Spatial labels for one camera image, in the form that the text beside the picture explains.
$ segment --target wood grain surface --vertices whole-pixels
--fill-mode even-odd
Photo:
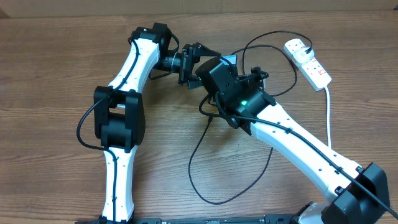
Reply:
[[[104,157],[78,143],[76,125],[93,103],[96,86],[107,85],[119,72],[131,31],[154,22],[168,24],[182,45],[201,42],[223,54],[272,30],[294,30],[310,37],[317,59],[333,77],[334,150],[363,166],[370,162],[381,166],[388,176],[392,207],[398,210],[395,11],[3,19],[0,223],[73,223],[101,214]],[[257,43],[282,47],[294,37],[274,34]],[[247,68],[260,65],[269,72],[271,94],[294,81],[292,68],[276,50],[250,50],[245,62]],[[240,198],[220,206],[201,201],[190,185],[187,166],[207,124],[198,112],[206,92],[188,91],[177,84],[177,77],[148,81],[143,92],[147,123],[134,163],[136,217],[250,217],[295,213],[307,202],[323,201],[318,189],[278,152],[262,179]],[[296,87],[277,101],[326,142],[323,91],[314,91],[299,73]],[[99,144],[93,121],[90,115],[82,136]],[[227,199],[261,173],[269,150],[244,131],[215,119],[193,159],[193,181],[205,198]],[[385,214],[380,223],[396,220]]]

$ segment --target white power strip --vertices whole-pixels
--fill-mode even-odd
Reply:
[[[300,69],[311,86],[319,91],[331,82],[331,77],[314,57],[313,50],[309,54],[306,53],[308,49],[309,47],[306,47],[300,39],[290,40],[284,46],[287,55]]]

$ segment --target beige wall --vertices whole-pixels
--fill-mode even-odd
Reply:
[[[0,17],[392,10],[398,0],[0,0]]]

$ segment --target power strip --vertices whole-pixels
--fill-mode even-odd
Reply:
[[[331,77],[314,57],[313,50],[307,53],[306,47],[300,39],[293,39],[286,42],[284,50],[293,60],[294,64],[300,69],[311,86],[319,91],[331,82]]]

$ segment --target white cable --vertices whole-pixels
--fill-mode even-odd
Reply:
[[[328,147],[331,148],[331,137],[330,137],[330,94],[329,89],[325,86],[326,93],[326,132],[328,135]]]

